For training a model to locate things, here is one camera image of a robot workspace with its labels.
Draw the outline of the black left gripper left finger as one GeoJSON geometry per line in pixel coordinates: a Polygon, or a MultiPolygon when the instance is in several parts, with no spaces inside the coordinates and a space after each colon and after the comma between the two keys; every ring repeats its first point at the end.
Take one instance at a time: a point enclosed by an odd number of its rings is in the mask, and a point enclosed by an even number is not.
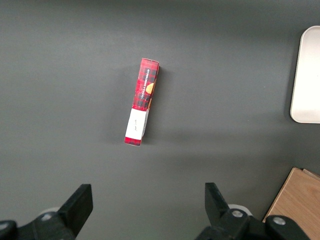
{"type": "Polygon", "coordinates": [[[2,220],[0,238],[2,240],[75,240],[92,211],[92,186],[81,184],[58,210],[47,210],[23,226],[18,226],[14,220],[2,220]]]}

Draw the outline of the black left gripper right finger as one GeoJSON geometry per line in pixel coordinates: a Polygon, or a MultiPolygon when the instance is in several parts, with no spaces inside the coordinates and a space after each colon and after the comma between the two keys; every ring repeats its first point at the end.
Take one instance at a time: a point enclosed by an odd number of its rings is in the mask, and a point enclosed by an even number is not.
{"type": "Polygon", "coordinates": [[[228,206],[214,182],[204,188],[204,205],[210,226],[197,240],[308,240],[308,235],[291,218],[270,215],[264,222],[240,208],[228,206]]]}

